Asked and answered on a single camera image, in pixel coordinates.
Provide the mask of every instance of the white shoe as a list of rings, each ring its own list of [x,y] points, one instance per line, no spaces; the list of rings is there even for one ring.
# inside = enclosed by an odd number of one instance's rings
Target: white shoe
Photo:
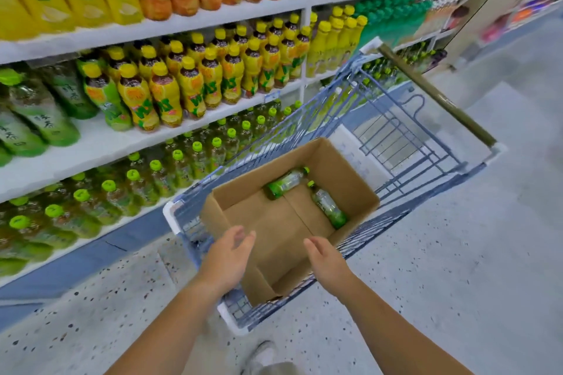
[[[250,355],[240,375],[257,375],[264,366],[274,364],[278,349],[273,341],[264,341]]]

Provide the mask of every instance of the speckled floor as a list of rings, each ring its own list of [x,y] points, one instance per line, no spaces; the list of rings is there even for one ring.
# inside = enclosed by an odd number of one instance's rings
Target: speckled floor
[[[436,79],[510,152],[349,261],[408,321],[478,374],[559,374],[563,367],[562,30],[560,20],[547,22]],[[436,124],[463,157],[474,154],[478,145],[453,122]],[[193,272],[171,236],[130,255],[0,333],[3,373],[101,375]],[[264,339],[276,342],[280,361],[305,373],[378,372],[346,310],[315,285],[245,337],[233,337],[213,314],[186,373],[237,374]]]

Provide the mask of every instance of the person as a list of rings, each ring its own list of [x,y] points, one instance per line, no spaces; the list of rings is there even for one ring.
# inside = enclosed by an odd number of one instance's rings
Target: person
[[[227,230],[210,247],[196,276],[106,375],[180,375],[207,317],[243,278],[255,239],[256,233],[245,235],[242,226]],[[314,236],[303,244],[316,279],[348,309],[383,374],[471,374],[362,282],[328,240]],[[272,365],[273,360],[274,347],[267,341],[251,356],[243,375],[300,373],[293,363]]]

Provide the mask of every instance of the brown cardboard box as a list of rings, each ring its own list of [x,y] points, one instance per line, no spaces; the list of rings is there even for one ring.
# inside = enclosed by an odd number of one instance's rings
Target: brown cardboard box
[[[271,201],[262,187],[300,166],[328,191],[349,221],[334,230],[311,199],[303,181]],[[256,243],[241,282],[253,306],[289,294],[311,272],[303,239],[322,236],[342,242],[379,206],[379,198],[329,140],[319,138],[215,188],[207,196],[201,220],[215,237],[233,225],[255,230]]]

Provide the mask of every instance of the shopping cart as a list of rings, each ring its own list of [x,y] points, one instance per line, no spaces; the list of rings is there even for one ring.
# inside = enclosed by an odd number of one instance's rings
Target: shopping cart
[[[490,150],[487,157],[472,167],[458,159],[419,121],[424,95],[408,95],[405,86],[386,90],[367,74],[362,66],[375,57],[370,52],[376,51],[485,144]],[[381,200],[376,212],[338,246],[345,258],[426,200],[479,173],[503,151],[502,144],[375,38],[311,101],[165,205],[172,231],[181,237],[197,267],[213,243],[198,216],[211,190],[317,137],[330,139]],[[243,291],[236,288],[223,296],[217,308],[229,329],[244,335],[314,282],[311,274],[289,296],[256,307],[250,306]]]

